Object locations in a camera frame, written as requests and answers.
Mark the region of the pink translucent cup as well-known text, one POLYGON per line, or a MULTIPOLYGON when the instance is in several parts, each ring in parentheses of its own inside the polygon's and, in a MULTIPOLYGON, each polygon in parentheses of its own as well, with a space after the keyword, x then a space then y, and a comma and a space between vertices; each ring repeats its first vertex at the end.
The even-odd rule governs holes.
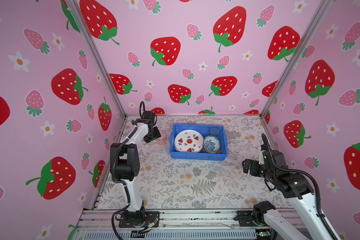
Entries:
POLYGON ((165 131, 160 131, 161 136, 156 139, 156 143, 159 146, 165 146, 167 144, 168 138, 167 133, 165 131))

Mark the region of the white watermelon plate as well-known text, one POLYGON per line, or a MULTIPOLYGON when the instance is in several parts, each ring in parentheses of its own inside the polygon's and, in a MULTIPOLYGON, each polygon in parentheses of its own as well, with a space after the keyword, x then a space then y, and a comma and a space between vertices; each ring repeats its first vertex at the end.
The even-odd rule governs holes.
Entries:
POLYGON ((195 130, 184 130, 175 137, 174 147, 177 152, 199 153, 204 144, 204 137, 195 130))

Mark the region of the blue floral bowl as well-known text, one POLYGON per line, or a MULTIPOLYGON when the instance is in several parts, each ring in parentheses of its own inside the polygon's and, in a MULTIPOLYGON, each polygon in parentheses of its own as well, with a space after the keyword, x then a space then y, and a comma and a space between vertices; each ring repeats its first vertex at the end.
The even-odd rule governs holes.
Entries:
POLYGON ((203 150, 209 154, 219 154, 222 149, 222 144, 217 136, 208 135, 204 138, 203 150))

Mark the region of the green translucent cup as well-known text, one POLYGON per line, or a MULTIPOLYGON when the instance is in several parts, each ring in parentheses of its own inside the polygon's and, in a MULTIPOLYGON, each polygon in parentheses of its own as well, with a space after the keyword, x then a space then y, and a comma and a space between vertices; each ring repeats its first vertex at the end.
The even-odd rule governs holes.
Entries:
POLYGON ((219 127, 211 127, 209 129, 209 135, 219 138, 222 135, 222 130, 219 127))

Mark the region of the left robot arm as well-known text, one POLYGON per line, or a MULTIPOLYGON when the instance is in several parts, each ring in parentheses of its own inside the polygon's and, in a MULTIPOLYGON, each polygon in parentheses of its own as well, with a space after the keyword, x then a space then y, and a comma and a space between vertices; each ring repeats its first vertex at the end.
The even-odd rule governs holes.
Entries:
POLYGON ((143 111, 140 117, 132 121, 132 129, 119 143, 110 148, 110 173, 115 184, 122 184, 127 206, 121 211, 125 221, 141 224, 145 221, 144 202, 139 194, 136 177, 140 172, 138 145, 149 143, 161 134, 156 127, 157 117, 151 111, 143 111))

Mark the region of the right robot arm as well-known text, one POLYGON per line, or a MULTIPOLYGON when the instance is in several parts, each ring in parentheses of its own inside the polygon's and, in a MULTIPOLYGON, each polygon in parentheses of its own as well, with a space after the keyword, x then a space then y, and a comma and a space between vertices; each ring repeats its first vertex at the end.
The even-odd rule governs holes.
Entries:
MULTIPOLYGON (((314 240, 338 240, 340 237, 321 208, 320 190, 308 173, 289 169, 283 153, 276 150, 261 150, 258 161, 246 159, 243 172, 264 179, 272 184, 269 191, 278 190, 299 214, 314 240)), ((253 222, 271 227, 285 240, 304 240, 306 237, 287 222, 269 201, 255 204, 253 222)))

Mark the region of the blue plastic bin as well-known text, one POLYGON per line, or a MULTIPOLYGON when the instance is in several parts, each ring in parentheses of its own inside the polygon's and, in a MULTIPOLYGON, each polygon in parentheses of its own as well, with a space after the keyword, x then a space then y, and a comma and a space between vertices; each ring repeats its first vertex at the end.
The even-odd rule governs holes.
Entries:
POLYGON ((211 125, 187 125, 187 124, 175 124, 170 136, 170 155, 173 159, 182 160, 206 160, 206 161, 224 161, 228 156, 228 140, 223 126, 211 126, 211 125), (205 153, 203 148, 199 153, 183 153, 177 152, 174 147, 175 137, 178 133, 184 130, 195 130, 199 132, 204 138, 209 135, 209 129, 211 127, 219 127, 222 130, 222 135, 219 137, 222 149, 219 154, 205 153))

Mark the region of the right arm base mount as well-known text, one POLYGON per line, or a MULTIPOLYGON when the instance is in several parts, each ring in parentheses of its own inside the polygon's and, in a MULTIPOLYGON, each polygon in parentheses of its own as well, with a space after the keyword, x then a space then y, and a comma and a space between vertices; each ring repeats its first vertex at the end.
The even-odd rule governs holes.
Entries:
POLYGON ((278 224, 283 223, 277 216, 279 212, 270 209, 267 211, 238 211, 237 216, 234 217, 235 221, 239 222, 241 227, 276 227, 278 224))

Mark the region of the aluminium front rail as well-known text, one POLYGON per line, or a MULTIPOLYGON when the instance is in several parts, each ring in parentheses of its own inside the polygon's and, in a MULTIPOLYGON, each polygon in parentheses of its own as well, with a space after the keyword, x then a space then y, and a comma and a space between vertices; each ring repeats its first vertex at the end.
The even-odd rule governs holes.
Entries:
MULTIPOLYGON (((277 209, 306 239, 313 240, 294 209, 277 209)), ((74 240, 285 240, 271 227, 241 227, 238 211, 251 209, 147 210, 160 212, 159 226, 119 228, 121 215, 113 210, 83 211, 74 240)))

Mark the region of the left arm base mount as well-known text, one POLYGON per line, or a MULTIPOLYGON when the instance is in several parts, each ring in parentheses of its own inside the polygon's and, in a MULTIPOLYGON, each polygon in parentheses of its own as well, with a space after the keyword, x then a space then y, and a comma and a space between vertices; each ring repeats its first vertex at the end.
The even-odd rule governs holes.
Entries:
POLYGON ((124 211, 121 214, 121 220, 119 221, 119 228, 145 228, 150 224, 154 224, 152 227, 159 226, 160 212, 144 212, 144 211, 124 211))

